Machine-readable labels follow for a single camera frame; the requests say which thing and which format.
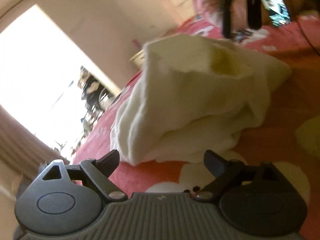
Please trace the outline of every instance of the cloth fold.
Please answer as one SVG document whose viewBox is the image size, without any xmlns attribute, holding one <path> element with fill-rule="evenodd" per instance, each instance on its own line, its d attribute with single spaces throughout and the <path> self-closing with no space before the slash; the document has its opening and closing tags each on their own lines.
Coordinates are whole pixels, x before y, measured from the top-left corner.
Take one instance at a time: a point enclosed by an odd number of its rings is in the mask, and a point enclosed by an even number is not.
<svg viewBox="0 0 320 240">
<path fill-rule="evenodd" d="M 110 148 L 131 165 L 197 163 L 207 149 L 232 149 L 241 130 L 263 123 L 270 93 L 291 74 L 271 56 L 201 36 L 179 34 L 144 51 L 142 77 L 110 134 Z"/>
</svg>

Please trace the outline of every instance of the pink clothing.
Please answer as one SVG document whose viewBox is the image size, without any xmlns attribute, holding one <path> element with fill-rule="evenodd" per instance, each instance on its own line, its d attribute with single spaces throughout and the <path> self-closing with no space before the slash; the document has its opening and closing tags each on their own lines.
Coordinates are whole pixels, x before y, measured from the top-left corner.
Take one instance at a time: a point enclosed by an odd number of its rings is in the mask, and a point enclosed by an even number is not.
<svg viewBox="0 0 320 240">
<path fill-rule="evenodd" d="M 246 0 L 234 0 L 231 5 L 232 29 L 240 30 L 248 27 Z M 220 0 L 193 0 L 196 13 L 201 14 L 210 23 L 221 27 L 222 13 Z"/>
</svg>

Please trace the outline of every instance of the person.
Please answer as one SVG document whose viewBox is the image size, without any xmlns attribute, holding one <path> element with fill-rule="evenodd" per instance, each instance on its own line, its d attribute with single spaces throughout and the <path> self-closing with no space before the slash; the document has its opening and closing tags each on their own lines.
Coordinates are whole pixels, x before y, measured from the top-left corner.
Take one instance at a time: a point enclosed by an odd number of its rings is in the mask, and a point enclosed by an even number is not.
<svg viewBox="0 0 320 240">
<path fill-rule="evenodd" d="M 197 14 L 202 15 L 211 24 L 222 26 L 222 11 L 220 9 L 222 0 L 192 0 Z M 291 20 L 295 20 L 297 15 L 303 11 L 316 10 L 317 3 L 315 0 L 283 0 Z M 231 4 L 231 27 L 233 31 L 248 28 L 247 24 L 247 1 L 233 0 Z M 272 25 L 268 10 L 261 3 L 261 20 L 262 25 Z"/>
</svg>

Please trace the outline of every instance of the silver screw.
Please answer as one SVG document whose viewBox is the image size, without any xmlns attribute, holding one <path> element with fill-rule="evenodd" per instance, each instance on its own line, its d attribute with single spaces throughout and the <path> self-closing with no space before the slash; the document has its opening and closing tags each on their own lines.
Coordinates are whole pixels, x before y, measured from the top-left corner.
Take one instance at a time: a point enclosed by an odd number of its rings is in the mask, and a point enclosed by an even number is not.
<svg viewBox="0 0 320 240">
<path fill-rule="evenodd" d="M 213 197 L 213 193 L 210 191 L 202 191 L 197 194 L 197 198 L 201 200 L 209 200 Z"/>
<path fill-rule="evenodd" d="M 125 196 L 125 193 L 121 191 L 113 191 L 109 194 L 109 197 L 112 199 L 122 199 Z"/>
</svg>

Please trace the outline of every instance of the bed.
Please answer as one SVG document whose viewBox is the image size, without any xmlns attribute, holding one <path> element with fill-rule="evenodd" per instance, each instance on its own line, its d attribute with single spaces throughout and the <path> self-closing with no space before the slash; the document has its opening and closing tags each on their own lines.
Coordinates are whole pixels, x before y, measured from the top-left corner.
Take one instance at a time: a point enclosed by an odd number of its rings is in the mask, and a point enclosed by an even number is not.
<svg viewBox="0 0 320 240">
<path fill-rule="evenodd" d="M 164 1 L 164 6 L 175 14 L 176 22 L 182 23 L 175 33 L 221 38 L 219 28 L 186 9 L 188 0 L 184 0 L 186 4 L 182 6 L 183 12 L 188 11 L 185 14 L 181 11 L 182 3 Z M 248 165 L 273 162 L 308 204 L 308 216 L 300 233 L 307 240 L 316 240 L 320 238 L 320 159 L 306 154 L 297 146 L 295 130 L 320 114 L 320 60 L 310 46 L 311 43 L 315 49 L 320 48 L 320 20 L 313 15 L 304 15 L 298 22 L 280 29 L 265 26 L 255 33 L 246 33 L 238 41 L 239 46 L 286 62 L 293 69 L 293 75 L 272 94 L 271 108 L 264 124 L 244 130 L 238 145 L 223 157 L 239 159 Z M 123 88 L 77 151 L 73 163 L 86 158 L 99 159 L 111 150 L 110 128 L 117 109 L 130 96 L 140 75 L 141 72 L 137 73 Z M 214 177 L 202 163 L 151 161 L 135 167 L 120 163 L 110 179 L 130 196 L 134 191 L 194 193 Z"/>
</svg>

